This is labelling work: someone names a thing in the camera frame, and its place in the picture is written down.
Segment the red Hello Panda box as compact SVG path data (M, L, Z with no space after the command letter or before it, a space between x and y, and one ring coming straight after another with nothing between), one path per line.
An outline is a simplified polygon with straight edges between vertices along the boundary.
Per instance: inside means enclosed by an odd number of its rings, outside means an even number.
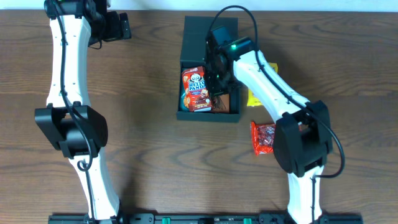
M183 104L190 112L204 112L212 109L212 101L205 85L204 75L204 67L188 68L182 72L185 94Z

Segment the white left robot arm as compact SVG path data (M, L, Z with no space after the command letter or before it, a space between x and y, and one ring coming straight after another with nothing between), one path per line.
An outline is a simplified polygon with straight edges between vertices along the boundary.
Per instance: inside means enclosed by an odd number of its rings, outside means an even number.
M131 38L127 14L109 11L110 5L110 0L44 2L53 40L52 81L35 122L76 170L88 202L88 213L51 215L49 223L130 222L106 165L108 125L91 107L87 87L88 49Z

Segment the dark green open box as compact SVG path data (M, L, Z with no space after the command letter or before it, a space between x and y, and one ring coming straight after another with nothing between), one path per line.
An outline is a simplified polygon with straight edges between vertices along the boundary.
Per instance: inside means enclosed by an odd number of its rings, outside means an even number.
M180 70L204 66L205 64L205 37L213 21L208 16L185 16L183 28L182 49L180 54ZM213 27L225 26L231 38L238 38L238 18L219 17ZM237 123L241 117L241 92L239 89L229 94L229 114L212 113L211 111L190 112L180 110L180 98L176 117L185 121L207 121L222 123Z

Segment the red Hacks candy bag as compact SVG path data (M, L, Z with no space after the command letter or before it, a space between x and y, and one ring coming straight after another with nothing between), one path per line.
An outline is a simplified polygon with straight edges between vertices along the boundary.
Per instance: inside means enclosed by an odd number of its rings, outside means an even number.
M251 141L256 156L273 153L275 124L251 122Z

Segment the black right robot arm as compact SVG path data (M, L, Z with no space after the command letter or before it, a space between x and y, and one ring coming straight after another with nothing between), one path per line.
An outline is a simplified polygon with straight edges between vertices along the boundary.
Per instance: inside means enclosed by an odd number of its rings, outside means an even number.
M275 123L274 156L289 181L287 211L295 223L320 218L320 184L327 155L333 150L328 108L310 102L286 84L248 38L207 37L206 85L211 96L244 84Z

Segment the yellow Hacks candy bag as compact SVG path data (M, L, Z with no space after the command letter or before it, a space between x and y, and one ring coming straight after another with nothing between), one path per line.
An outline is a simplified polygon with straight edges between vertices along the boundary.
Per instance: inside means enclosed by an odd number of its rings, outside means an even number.
M271 69L273 69L274 72L278 73L279 67L277 63L269 62L269 66L271 67ZM247 107L262 106L263 97L264 97L263 92L261 91L254 92L248 88L248 100L246 106Z

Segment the brown chocolate stick box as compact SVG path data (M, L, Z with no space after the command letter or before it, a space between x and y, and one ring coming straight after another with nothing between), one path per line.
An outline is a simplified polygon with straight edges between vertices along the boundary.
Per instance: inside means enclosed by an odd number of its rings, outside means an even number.
M229 114L229 94L214 96L212 98L212 113L226 113Z

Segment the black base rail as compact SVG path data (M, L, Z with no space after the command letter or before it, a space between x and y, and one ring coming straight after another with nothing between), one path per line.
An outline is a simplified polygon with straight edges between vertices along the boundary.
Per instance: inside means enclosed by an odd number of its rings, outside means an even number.
M90 220L88 215L51 215L48 224L285 224L294 220L286 213L260 213L258 215L154 215L135 213L108 220Z

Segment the teal cookie packet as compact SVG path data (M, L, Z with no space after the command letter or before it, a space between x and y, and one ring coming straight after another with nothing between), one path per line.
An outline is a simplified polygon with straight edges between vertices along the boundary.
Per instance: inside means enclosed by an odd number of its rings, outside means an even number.
M188 89L188 78L184 75L188 68L182 70L181 74L181 91L180 91L180 110L190 111L190 91Z

